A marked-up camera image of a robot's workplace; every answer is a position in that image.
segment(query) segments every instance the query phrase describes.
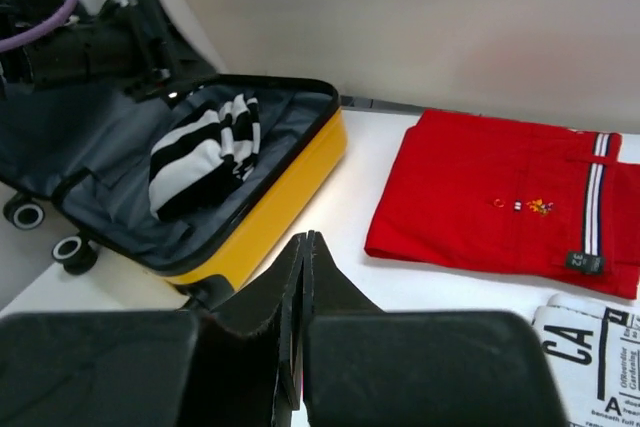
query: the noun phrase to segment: white table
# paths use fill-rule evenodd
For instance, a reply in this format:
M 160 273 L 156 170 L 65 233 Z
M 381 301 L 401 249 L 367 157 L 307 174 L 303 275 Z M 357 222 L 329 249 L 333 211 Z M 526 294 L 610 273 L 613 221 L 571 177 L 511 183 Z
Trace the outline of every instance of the white table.
M 635 305 L 558 282 L 520 276 L 474 274 L 433 265 L 372 259 L 364 239 L 406 129 L 416 116 L 346 111 L 345 159 L 258 269 L 264 271 L 297 232 L 321 231 L 340 269 L 385 310 L 504 309 L 532 319 L 536 307 L 557 292 Z M 625 139 L 626 153 L 640 156 L 640 137 Z M 176 308 L 185 299 L 157 277 L 113 253 L 71 277 L 53 264 L 0 314 L 25 311 Z M 294 425 L 306 425 L 304 412 Z

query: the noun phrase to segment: suitcase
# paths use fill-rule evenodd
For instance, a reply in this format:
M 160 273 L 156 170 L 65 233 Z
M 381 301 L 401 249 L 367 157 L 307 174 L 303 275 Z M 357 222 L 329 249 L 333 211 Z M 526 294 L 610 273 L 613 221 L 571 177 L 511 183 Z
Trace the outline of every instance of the suitcase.
M 246 182 L 215 208 L 174 222 L 150 213 L 152 146 L 202 105 L 235 95 L 259 101 L 261 151 Z M 289 227 L 346 149 L 338 93 L 308 79 L 218 75 L 170 106 L 134 102 L 107 83 L 0 103 L 0 180 L 18 191 L 4 214 L 22 229 L 49 200 L 77 226 L 53 249 L 67 272 L 112 249 L 215 305 L 237 291 Z

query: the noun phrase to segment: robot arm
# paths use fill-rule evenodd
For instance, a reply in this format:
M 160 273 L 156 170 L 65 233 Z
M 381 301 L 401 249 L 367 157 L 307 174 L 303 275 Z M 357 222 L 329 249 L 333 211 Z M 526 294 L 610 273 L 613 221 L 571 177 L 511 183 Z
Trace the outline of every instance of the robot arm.
M 63 2 L 0 0 L 0 38 L 38 25 Z M 45 37 L 0 53 L 0 100 L 99 81 L 113 82 L 136 101 L 173 98 L 213 77 L 215 70 L 172 25 L 160 0 L 107 2 L 95 16 L 80 6 Z

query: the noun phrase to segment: red folded shirt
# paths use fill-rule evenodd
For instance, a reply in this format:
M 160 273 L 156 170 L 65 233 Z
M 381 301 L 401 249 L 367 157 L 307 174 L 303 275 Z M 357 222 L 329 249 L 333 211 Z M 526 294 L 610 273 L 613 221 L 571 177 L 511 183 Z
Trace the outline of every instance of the red folded shirt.
M 635 299 L 640 165 L 619 163 L 620 145 L 618 134 L 426 111 L 405 135 L 365 250 Z

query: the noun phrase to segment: black and white striped shirt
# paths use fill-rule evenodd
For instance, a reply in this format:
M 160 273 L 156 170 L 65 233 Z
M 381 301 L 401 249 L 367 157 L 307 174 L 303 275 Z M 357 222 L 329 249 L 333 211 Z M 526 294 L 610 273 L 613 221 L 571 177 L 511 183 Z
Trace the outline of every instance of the black and white striped shirt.
M 260 152 L 258 101 L 205 102 L 151 151 L 151 213 L 170 221 L 220 204 L 253 171 Z

